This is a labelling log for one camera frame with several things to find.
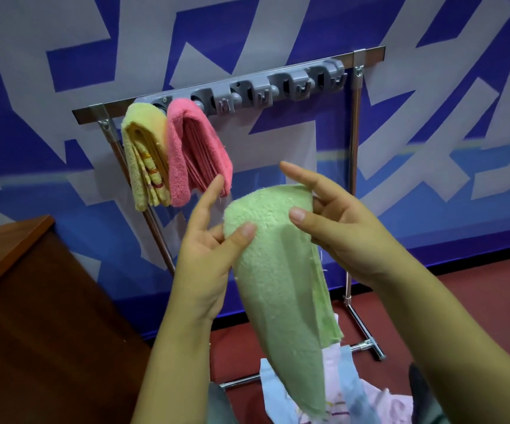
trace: gray plastic holder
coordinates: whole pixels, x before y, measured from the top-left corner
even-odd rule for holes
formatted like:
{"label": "gray plastic holder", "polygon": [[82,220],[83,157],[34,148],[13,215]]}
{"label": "gray plastic holder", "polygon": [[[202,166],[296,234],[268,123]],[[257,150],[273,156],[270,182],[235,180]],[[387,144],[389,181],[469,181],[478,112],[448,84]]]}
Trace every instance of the gray plastic holder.
{"label": "gray plastic holder", "polygon": [[135,102],[151,103],[166,112],[174,99],[187,98],[206,116],[224,115],[241,108],[270,107],[280,99],[299,101],[318,92],[336,92],[346,79],[343,63],[329,58],[159,92]]}

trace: floor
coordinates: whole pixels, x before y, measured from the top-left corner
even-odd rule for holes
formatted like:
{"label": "floor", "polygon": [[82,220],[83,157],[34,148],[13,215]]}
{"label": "floor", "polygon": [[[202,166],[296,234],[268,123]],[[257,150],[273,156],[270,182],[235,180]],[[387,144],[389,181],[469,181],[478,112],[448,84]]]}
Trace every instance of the floor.
{"label": "floor", "polygon": [[[457,296],[483,328],[510,353],[510,260],[492,263],[439,277]],[[388,315],[374,293],[353,298],[357,313],[387,356],[376,362],[370,352],[353,355],[359,376],[379,388],[409,394],[407,370],[412,358]],[[362,341],[357,326],[341,302],[334,302],[344,343]],[[211,336],[211,372],[218,383],[242,378],[259,371],[263,357],[249,324],[221,329]],[[260,383],[227,391],[233,410],[241,423],[271,422],[265,413]]]}

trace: yellow towel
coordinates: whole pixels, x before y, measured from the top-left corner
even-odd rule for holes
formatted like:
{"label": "yellow towel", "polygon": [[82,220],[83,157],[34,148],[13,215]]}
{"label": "yellow towel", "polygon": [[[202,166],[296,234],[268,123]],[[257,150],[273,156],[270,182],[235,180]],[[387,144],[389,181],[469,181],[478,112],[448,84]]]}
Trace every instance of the yellow towel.
{"label": "yellow towel", "polygon": [[148,103],[133,103],[121,123],[135,208],[171,204],[166,155],[166,115]]}

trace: person's right hand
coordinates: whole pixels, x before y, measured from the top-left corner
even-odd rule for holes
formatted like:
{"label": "person's right hand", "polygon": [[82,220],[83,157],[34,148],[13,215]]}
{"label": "person's right hand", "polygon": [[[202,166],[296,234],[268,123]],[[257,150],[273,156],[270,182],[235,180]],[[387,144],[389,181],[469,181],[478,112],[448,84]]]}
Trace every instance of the person's right hand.
{"label": "person's right hand", "polygon": [[292,207],[291,222],[350,275],[372,288],[415,261],[355,196],[323,175],[281,162],[284,174],[314,193],[314,212]]}

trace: rack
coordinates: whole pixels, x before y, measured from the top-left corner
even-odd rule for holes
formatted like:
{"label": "rack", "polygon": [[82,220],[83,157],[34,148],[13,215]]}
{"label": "rack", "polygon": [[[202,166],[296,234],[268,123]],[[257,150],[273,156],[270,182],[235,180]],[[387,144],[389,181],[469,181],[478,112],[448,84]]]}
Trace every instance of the rack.
{"label": "rack", "polygon": [[[96,104],[73,110],[79,125],[97,122],[105,139],[110,143],[121,170],[129,184],[129,172],[125,153],[121,146],[113,118],[125,115],[127,108],[134,102],[149,102],[166,111],[168,105],[176,98],[190,98],[202,109],[206,116],[232,115],[237,110],[251,107],[266,108],[280,99],[303,100],[319,92],[338,92],[347,82],[351,69],[351,118],[349,131],[349,192],[355,195],[357,186],[357,150],[359,146],[359,111],[361,107],[361,90],[364,69],[384,61],[385,47],[359,49],[353,52],[322,58],[306,63],[288,65],[263,72],[246,74],[206,84],[173,89],[142,97],[128,98],[109,103]],[[143,212],[143,217],[168,271],[174,276],[174,261],[160,229],[160,222],[151,207]],[[351,351],[371,349],[377,360],[382,361],[386,355],[360,319],[351,305],[351,275],[346,274],[343,301],[350,315],[363,333],[365,340],[351,346]],[[226,382],[220,386],[227,390],[259,380],[259,374]]]}

